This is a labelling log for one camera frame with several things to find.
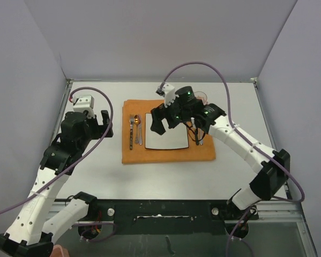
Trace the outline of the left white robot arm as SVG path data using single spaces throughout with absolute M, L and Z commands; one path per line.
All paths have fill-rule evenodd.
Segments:
M 8 256 L 51 256 L 58 238 L 81 218 L 92 220 L 98 213 L 96 197 L 80 192 L 52 221 L 46 217 L 60 189 L 84 159 L 92 140 L 113 136 L 112 122 L 101 111 L 102 124 L 88 110 L 69 111 L 61 131 L 44 151 L 34 185 L 11 226 L 0 233 L 0 251 Z

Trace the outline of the silver knife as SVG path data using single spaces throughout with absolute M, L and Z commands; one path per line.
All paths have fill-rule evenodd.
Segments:
M 199 130 L 199 144 L 203 145 L 203 137 L 204 137 L 204 132 L 202 130 Z

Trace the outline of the silver spoon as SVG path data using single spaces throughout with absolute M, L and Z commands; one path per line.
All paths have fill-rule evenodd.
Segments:
M 142 137 L 142 123 L 138 125 L 138 144 L 143 144 L 143 137 Z

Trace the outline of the orange cloth placemat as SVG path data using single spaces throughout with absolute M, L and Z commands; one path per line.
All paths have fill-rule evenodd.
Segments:
M 122 163 L 168 163 L 168 162 L 200 162 L 216 159 L 213 138 L 207 135 L 202 146 L 192 140 L 184 149 L 147 149 L 144 145 L 130 149 L 130 115 L 140 114 L 144 119 L 151 109 L 163 103 L 162 100 L 126 100 L 122 107 Z

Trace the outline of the white square plate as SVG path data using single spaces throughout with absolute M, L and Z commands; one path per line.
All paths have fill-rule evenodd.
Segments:
M 179 124 L 175 128 L 169 129 L 166 119 L 162 124 L 166 130 L 163 135 L 151 131 L 151 113 L 146 114 L 145 148 L 151 150 L 174 150 L 189 147 L 187 128 L 184 124 Z

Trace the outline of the clear plastic cup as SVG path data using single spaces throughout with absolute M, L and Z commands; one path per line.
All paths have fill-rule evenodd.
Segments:
M 207 95 L 202 91 L 196 91 L 195 97 L 203 102 L 203 104 L 207 104 Z

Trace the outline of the green handled utensil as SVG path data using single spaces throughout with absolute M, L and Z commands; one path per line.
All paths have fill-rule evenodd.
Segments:
M 195 143 L 198 146 L 199 145 L 199 129 L 195 129 Z

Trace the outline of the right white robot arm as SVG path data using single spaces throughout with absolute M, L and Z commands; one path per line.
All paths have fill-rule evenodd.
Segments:
M 163 120 L 169 129 L 180 123 L 191 123 L 192 127 L 227 145 L 256 173 L 248 186 L 239 189 L 229 199 L 227 212 L 230 217 L 238 219 L 253 204 L 272 199 L 287 181 L 290 166 L 287 151 L 278 152 L 247 134 L 220 107 L 196 98 L 192 87 L 175 89 L 165 84 L 159 86 L 156 93 L 164 98 L 164 102 L 151 110 L 151 131 L 163 135 L 166 132 Z

